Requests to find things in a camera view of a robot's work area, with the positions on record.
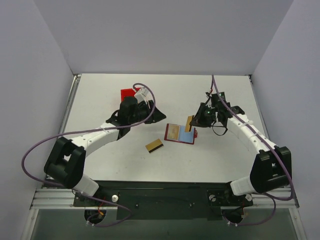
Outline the gold card magnetic stripe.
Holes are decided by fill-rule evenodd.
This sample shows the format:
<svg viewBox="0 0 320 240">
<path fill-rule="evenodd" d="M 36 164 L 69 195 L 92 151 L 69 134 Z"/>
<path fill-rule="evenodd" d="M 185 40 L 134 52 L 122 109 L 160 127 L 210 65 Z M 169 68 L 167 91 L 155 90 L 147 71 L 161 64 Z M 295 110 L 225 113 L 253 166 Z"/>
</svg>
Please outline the gold card magnetic stripe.
<svg viewBox="0 0 320 240">
<path fill-rule="evenodd" d="M 194 118 L 194 115 L 190 115 L 187 117 L 187 121 L 186 121 L 185 128 L 184 128 L 185 133 L 191 132 L 191 129 L 192 129 L 191 122 L 192 122 L 193 118 Z"/>
</svg>

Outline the gold card with logo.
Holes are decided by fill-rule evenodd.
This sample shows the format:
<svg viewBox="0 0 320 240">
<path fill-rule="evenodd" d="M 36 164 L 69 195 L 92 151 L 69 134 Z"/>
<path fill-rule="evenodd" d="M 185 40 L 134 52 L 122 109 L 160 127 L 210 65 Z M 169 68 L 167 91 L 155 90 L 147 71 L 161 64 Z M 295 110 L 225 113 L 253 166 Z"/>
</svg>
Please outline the gold card with logo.
<svg viewBox="0 0 320 240">
<path fill-rule="evenodd" d="M 166 138 L 168 140 L 177 141 L 179 139 L 180 126 L 176 124 L 169 124 L 167 128 Z"/>
</svg>

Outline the red leather card holder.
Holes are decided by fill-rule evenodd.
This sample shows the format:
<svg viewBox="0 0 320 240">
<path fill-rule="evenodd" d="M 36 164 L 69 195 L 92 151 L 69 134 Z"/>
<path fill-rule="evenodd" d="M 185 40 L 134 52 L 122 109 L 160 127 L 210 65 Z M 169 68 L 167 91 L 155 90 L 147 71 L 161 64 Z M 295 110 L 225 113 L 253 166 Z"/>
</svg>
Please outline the red leather card holder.
<svg viewBox="0 0 320 240">
<path fill-rule="evenodd" d="M 185 126 L 168 123 L 165 128 L 164 140 L 188 145 L 194 145 L 198 132 L 192 127 L 189 132 L 185 131 Z"/>
</svg>

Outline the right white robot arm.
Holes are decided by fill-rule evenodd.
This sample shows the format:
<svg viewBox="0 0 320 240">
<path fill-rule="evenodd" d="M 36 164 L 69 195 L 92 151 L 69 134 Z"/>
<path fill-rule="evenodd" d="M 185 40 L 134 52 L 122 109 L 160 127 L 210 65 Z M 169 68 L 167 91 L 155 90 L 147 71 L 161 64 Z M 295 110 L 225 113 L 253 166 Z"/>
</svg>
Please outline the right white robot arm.
<svg viewBox="0 0 320 240">
<path fill-rule="evenodd" d="M 213 127 L 216 123 L 233 133 L 253 155 L 249 176 L 230 182 L 223 192 L 224 201 L 236 204 L 246 194 L 264 194 L 292 183 L 292 155 L 287 147 L 279 147 L 264 136 L 239 106 L 231 106 L 224 92 L 206 93 L 206 102 L 190 125 L 198 128 Z"/>
</svg>

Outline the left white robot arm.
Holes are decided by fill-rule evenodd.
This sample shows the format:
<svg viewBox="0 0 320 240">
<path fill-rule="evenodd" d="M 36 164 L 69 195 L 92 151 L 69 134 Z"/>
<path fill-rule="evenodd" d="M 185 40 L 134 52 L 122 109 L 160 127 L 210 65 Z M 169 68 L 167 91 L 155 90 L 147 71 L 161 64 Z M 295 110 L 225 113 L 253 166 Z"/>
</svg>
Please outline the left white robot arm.
<svg viewBox="0 0 320 240">
<path fill-rule="evenodd" d="M 85 159 L 108 143 L 120 140 L 130 130 L 130 125 L 145 120 L 153 124 L 167 116 L 155 107 L 154 101 L 138 101 L 135 97 L 125 97 L 109 119 L 97 128 L 70 139 L 56 140 L 45 163 L 44 172 L 67 189 L 85 194 L 85 200 L 92 206 L 99 205 L 103 193 L 99 184 L 84 174 Z"/>
</svg>

